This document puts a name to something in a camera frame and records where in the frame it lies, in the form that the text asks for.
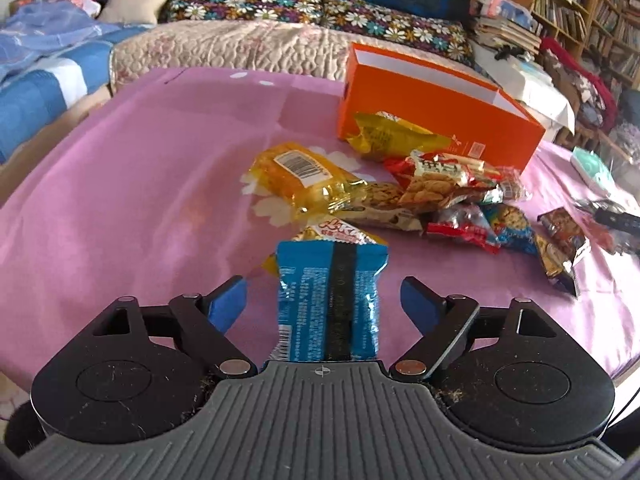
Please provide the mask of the red fish tofu packet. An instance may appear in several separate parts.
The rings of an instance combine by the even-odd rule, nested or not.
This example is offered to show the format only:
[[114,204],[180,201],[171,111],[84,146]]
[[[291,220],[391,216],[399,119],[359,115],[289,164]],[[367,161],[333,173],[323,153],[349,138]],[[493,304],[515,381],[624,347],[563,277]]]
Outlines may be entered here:
[[412,151],[406,157],[386,158],[383,166],[402,188],[398,204],[418,214],[461,203],[503,201],[502,173],[484,160]]

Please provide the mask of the blue cookie packet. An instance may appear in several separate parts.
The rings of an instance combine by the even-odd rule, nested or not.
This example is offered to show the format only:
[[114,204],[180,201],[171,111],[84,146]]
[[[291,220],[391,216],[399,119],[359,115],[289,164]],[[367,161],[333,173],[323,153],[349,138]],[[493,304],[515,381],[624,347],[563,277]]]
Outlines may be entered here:
[[484,214],[491,229],[502,248],[535,255],[536,245],[534,231],[520,208],[500,203],[483,205],[480,210]]

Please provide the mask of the white chocolate cookie packet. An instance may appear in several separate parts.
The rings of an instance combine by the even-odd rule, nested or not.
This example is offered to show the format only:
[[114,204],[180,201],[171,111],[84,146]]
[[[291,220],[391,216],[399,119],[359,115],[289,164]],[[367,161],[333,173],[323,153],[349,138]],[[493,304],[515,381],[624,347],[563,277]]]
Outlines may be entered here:
[[420,218],[401,207],[404,190],[393,182],[369,182],[362,194],[339,209],[335,215],[354,226],[421,232]]

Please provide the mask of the pink floral tablecloth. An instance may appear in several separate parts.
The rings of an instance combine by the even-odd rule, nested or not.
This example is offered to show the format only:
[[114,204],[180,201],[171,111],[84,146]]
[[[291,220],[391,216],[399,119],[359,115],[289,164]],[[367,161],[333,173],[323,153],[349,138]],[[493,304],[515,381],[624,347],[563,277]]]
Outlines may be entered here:
[[[288,207],[250,177],[266,148],[296,142],[374,180],[385,171],[335,135],[337,81],[220,68],[154,70],[122,88],[37,166],[1,209],[1,368],[23,388],[114,299],[166,304],[234,274],[248,303],[230,338],[262,361],[278,339],[277,279],[262,265],[296,232]],[[382,232],[380,350],[418,339],[399,303],[415,276],[442,295],[504,307],[532,298],[610,374],[639,357],[639,263],[593,247],[580,294],[538,260],[452,240]]]

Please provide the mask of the small clear muffin packet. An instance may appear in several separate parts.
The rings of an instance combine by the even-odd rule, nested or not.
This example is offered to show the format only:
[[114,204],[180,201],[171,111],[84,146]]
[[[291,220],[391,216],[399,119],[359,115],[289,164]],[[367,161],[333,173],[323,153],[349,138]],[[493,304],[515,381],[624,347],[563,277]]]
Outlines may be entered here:
[[511,167],[499,167],[501,180],[499,186],[505,202],[526,202],[532,198],[528,188],[526,188],[521,174]]

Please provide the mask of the large yellow cake packet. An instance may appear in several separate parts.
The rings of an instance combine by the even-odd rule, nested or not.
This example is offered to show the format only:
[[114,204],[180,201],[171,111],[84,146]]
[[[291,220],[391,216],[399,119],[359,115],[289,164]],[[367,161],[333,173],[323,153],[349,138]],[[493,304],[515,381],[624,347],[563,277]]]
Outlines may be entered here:
[[360,198],[368,182],[295,142],[260,152],[250,170],[257,184],[284,200],[291,218],[333,214]]

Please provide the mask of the gold yellow snack packet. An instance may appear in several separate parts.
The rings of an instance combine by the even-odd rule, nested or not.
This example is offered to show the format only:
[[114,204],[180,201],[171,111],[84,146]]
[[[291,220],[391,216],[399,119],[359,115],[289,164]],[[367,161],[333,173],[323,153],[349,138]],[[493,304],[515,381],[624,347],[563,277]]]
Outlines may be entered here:
[[390,115],[357,113],[358,132],[347,143],[362,158],[384,162],[388,158],[407,157],[413,151],[438,152],[448,148],[448,136],[431,133],[412,122]]

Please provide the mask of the black remote control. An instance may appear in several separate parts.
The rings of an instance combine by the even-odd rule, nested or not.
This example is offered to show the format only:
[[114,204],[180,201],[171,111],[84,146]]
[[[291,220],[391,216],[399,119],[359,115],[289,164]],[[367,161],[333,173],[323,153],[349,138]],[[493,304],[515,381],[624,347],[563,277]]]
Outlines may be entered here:
[[640,218],[633,214],[598,209],[593,217],[602,226],[607,226],[610,229],[625,232],[635,237],[640,236]]

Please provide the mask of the teal tissue pack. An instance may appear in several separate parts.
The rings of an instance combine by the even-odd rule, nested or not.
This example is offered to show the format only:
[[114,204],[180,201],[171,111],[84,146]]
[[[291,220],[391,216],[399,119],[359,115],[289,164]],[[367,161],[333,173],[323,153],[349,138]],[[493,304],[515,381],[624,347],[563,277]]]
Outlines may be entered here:
[[575,146],[570,156],[570,164],[591,191],[606,198],[614,194],[617,186],[613,176],[596,153]]

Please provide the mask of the quilted beige sofa cover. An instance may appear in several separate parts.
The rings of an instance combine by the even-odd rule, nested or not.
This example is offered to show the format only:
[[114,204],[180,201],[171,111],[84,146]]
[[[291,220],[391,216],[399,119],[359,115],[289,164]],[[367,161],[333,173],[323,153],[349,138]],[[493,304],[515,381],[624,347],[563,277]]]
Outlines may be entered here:
[[391,50],[478,76],[472,65],[402,44],[308,24],[181,21],[120,42],[110,54],[113,93],[154,68],[223,67],[345,79],[352,44]]

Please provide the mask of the stack of books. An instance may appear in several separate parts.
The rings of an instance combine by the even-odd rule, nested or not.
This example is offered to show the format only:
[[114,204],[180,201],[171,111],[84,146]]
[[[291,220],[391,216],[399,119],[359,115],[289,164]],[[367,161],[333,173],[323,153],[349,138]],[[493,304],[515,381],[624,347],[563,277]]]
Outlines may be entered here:
[[532,12],[511,0],[475,0],[472,6],[473,36],[478,44],[494,50],[519,50],[536,55],[540,24]]

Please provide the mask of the blue striped blanket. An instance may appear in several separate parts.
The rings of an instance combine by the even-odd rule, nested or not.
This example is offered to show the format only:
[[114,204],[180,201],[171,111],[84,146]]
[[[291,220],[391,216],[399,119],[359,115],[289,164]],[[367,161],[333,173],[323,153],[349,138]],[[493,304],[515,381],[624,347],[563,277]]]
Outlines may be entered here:
[[110,81],[110,55],[146,25],[102,23],[66,0],[1,23],[1,161]]

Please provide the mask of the floral cushion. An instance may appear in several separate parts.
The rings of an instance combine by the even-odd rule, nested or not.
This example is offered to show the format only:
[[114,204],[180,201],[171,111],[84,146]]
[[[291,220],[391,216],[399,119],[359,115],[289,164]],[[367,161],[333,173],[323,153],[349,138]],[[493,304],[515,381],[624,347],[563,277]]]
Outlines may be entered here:
[[474,65],[469,35],[457,21],[424,18],[364,0],[323,0],[321,25]]
[[322,0],[169,0],[164,20],[319,24],[321,15]]

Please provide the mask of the left floral cushion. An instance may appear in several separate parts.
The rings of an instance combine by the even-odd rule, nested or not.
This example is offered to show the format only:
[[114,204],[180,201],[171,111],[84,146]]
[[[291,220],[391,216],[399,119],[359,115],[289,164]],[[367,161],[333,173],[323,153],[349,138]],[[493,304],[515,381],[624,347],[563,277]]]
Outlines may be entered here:
[[319,24],[321,15],[322,0],[169,0],[164,20]]

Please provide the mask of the wooden bookshelf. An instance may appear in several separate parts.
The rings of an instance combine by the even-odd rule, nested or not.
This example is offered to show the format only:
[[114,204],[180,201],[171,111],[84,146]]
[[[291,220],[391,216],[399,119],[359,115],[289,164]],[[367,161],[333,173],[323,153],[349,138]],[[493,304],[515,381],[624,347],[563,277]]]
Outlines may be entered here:
[[518,0],[575,61],[639,88],[639,0]]

